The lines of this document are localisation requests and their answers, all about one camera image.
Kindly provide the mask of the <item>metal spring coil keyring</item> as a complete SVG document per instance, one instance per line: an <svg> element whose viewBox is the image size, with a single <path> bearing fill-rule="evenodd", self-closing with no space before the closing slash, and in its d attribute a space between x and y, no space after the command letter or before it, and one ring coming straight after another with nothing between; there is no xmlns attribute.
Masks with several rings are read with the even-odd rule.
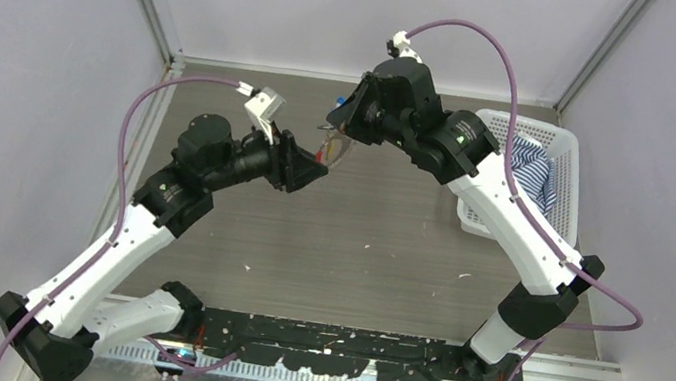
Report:
<svg viewBox="0 0 676 381"><path fill-rule="evenodd" d="M341 160L353 150L355 141L329 123L319 125L318 129L324 132L325 137L315 152L315 158L327 169L331 169L341 163Z"/></svg>

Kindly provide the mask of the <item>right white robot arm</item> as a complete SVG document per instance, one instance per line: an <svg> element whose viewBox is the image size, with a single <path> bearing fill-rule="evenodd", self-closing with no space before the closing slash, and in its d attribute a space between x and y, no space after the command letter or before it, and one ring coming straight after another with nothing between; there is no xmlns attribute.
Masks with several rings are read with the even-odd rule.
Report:
<svg viewBox="0 0 676 381"><path fill-rule="evenodd" d="M573 266L592 279L604 272L601 259L558 242L533 203L510 191L495 137L472 111L446 111L430 70L415 59L393 58L366 72L326 121L363 144L401 149L478 213L515 265L520 281L465 345L460 367L469 381L494 378L511 349L566 321L593 285ZM550 247L544 235L557 243Z"/></svg>

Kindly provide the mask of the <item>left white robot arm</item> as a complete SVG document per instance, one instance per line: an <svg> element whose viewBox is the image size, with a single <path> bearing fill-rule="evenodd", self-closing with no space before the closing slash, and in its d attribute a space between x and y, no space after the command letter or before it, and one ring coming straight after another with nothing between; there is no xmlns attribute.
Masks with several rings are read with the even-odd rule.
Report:
<svg viewBox="0 0 676 381"><path fill-rule="evenodd" d="M172 160L132 196L110 231L59 274L27 295L0 296L0 327L40 381L74 381L109 349L165 333L178 343L203 325L202 301L181 282L167 282L124 305L100 303L138 266L175 242L213 209L213 194L264 178L284 193L329 173L288 130L268 138L254 130L233 138L221 115L193 118Z"/></svg>

